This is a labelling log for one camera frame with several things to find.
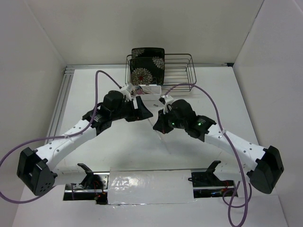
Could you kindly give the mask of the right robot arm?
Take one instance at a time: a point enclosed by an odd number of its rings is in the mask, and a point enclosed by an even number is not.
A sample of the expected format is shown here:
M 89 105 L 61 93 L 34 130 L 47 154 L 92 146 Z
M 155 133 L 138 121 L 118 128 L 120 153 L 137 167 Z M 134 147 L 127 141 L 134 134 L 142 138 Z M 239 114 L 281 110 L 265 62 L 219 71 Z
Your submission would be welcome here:
M 214 120 L 197 115 L 191 105 L 183 99 L 175 100 L 166 95 L 159 101 L 164 108 L 158 111 L 154 130 L 167 134 L 173 129 L 183 129 L 190 137 L 214 145 L 239 158 L 240 167 L 231 167 L 219 160 L 213 161 L 207 169 L 206 179 L 209 184 L 218 185 L 221 181 L 246 181 L 259 192 L 272 193 L 284 171 L 277 148 L 253 144 L 220 128 Z

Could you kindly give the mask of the rear black floral plate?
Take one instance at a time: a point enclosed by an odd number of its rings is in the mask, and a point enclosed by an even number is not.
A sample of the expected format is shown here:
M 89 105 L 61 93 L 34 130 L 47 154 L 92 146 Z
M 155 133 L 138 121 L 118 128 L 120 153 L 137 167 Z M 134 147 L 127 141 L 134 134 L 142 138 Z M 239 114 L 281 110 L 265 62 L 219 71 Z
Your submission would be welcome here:
M 132 59 L 141 58 L 141 57 L 159 57 L 164 59 L 165 50 L 163 48 L 157 48 L 157 47 L 133 48 L 131 56 Z

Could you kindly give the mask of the black floral plate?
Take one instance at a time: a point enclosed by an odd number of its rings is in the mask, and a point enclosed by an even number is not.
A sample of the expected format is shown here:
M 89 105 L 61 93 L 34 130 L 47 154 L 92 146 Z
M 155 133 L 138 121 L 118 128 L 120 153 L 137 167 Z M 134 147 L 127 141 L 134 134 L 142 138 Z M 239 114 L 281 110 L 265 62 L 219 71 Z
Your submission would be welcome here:
M 130 60 L 130 82 L 133 85 L 163 85 L 165 60 L 161 57 L 139 57 Z
M 164 59 L 165 50 L 163 48 L 157 48 L 157 47 L 133 48 L 131 56 L 132 59 L 141 58 L 141 57 L 159 57 Z

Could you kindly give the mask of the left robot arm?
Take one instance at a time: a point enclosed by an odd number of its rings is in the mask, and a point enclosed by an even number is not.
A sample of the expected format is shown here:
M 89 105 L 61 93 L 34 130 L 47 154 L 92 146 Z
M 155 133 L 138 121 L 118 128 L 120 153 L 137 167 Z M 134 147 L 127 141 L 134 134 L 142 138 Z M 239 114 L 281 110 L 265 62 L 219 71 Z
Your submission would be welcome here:
M 60 173 L 55 171 L 55 167 L 76 148 L 110 128 L 113 121 L 135 122 L 152 116 L 141 97 L 127 100 L 120 91 L 109 91 L 96 109 L 87 112 L 64 135 L 35 150 L 22 150 L 17 176 L 35 196 L 43 196 L 59 178 Z

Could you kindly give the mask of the white cutlery caddy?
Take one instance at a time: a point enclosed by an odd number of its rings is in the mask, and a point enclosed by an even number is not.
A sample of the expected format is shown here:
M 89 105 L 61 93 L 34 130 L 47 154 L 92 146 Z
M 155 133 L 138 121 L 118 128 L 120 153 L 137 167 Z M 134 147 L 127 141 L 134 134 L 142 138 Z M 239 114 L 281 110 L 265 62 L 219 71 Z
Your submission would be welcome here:
M 142 100 L 145 100 L 145 101 L 156 101 L 160 98 L 161 94 L 162 94 L 162 90 L 161 90 L 161 86 L 158 86 L 158 85 L 139 85 L 141 86 L 142 88 L 145 87 L 145 86 L 157 86 L 160 88 L 160 92 L 158 94 L 151 94 L 151 95 L 137 95 L 137 96 L 140 96 Z

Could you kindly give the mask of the front black floral plate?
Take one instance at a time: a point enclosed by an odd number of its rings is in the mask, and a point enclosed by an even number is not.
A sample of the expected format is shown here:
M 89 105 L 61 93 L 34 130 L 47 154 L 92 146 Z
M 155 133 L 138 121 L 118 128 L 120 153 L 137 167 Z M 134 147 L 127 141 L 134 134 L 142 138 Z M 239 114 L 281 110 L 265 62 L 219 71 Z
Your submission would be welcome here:
M 163 85 L 165 60 L 161 57 L 139 57 L 130 60 L 130 82 L 133 85 Z

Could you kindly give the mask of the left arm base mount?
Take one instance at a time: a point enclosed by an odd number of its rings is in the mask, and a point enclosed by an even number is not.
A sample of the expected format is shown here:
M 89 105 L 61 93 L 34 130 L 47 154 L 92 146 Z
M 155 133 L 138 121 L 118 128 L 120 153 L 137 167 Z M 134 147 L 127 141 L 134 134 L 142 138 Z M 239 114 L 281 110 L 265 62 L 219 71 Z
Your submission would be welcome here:
M 65 185 L 63 201 L 95 201 L 107 205 L 109 172 L 93 172 L 87 165 L 78 163 L 85 177 L 79 183 Z

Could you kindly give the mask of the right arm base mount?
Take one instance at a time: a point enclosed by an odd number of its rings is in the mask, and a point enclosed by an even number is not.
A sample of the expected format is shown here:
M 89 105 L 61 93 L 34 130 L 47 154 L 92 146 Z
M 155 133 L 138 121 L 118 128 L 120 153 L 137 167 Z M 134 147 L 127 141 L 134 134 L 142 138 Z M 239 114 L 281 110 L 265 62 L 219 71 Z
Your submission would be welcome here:
M 194 198 L 231 197 L 235 183 L 231 180 L 219 180 L 214 171 L 221 161 L 214 161 L 206 170 L 194 170 L 187 179 L 192 183 Z

